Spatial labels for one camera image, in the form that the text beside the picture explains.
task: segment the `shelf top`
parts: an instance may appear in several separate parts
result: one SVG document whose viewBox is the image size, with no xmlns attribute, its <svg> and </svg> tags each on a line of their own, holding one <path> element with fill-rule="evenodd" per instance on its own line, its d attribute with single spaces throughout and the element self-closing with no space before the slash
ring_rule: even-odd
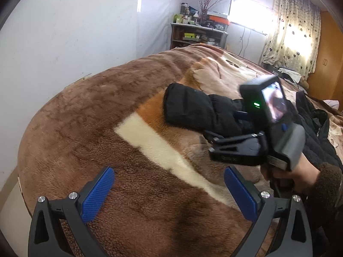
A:
<svg viewBox="0 0 343 257">
<path fill-rule="evenodd" d="M 171 25 L 176 25 L 176 26 L 184 26 L 184 27 L 193 27 L 193 28 L 198 28 L 200 30 L 207 30 L 207 31 L 214 31 L 222 34 L 228 34 L 225 31 L 217 30 L 217 29 L 212 29 L 212 28 L 207 28 L 207 27 L 202 27 L 202 26 L 197 26 L 197 25 L 190 25 L 190 24 L 182 24 L 182 23 L 171 23 Z"/>
</svg>

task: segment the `bright window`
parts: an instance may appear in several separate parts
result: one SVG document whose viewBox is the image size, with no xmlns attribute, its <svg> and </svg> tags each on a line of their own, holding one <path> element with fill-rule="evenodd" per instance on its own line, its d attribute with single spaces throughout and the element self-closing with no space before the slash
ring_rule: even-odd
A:
<svg viewBox="0 0 343 257">
<path fill-rule="evenodd" d="M 259 33 L 268 34 L 273 10 L 253 0 L 231 0 L 229 20 Z"/>
</svg>

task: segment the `blue gripper pad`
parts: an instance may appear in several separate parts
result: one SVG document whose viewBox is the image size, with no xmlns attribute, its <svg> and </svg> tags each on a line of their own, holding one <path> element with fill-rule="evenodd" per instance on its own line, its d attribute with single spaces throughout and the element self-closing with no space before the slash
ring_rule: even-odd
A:
<svg viewBox="0 0 343 257">
<path fill-rule="evenodd" d="M 114 170 L 103 169 L 92 182 L 88 182 L 78 201 L 84 223 L 93 221 L 114 183 Z"/>
<path fill-rule="evenodd" d="M 237 169 L 234 166 L 225 169 L 224 181 L 231 195 L 236 201 L 239 209 L 241 210 L 244 218 L 246 220 L 255 222 L 258 218 L 259 204 L 258 202 L 256 202 L 256 200 L 247 190 L 245 185 L 242 183 L 246 183 L 247 181 L 243 178 L 243 176 L 237 171 Z M 255 186 L 253 186 L 251 191 L 256 192 L 255 189 Z"/>
</svg>

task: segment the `bed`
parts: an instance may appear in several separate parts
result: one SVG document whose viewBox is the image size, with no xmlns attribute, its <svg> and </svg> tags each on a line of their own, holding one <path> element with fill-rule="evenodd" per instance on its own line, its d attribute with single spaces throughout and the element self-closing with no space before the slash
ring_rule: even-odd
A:
<svg viewBox="0 0 343 257">
<path fill-rule="evenodd" d="M 209 160 L 199 133 L 164 122 L 162 99 L 172 82 L 237 99 L 240 84 L 267 73 L 222 49 L 194 44 L 66 87 L 37 112 L 20 144 L 19 178 L 29 212 L 39 196 L 65 198 L 110 165 L 115 184 L 89 223 L 110 256 L 229 256 L 250 222 L 225 187 L 226 165 Z M 284 81 L 283 87 L 294 103 L 297 89 Z M 343 159 L 343 117 L 311 101 L 327 111 L 328 138 Z M 270 191 L 258 167 L 237 168 L 260 191 Z"/>
</svg>

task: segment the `heart patterned curtain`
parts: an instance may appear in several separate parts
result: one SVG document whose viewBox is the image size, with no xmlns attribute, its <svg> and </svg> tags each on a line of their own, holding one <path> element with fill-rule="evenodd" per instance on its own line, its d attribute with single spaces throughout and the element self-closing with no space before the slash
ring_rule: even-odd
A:
<svg viewBox="0 0 343 257">
<path fill-rule="evenodd" d="M 274 0 L 272 32 L 261 61 L 287 67 L 307 79 L 316 68 L 320 40 L 320 10 L 310 0 Z"/>
</svg>

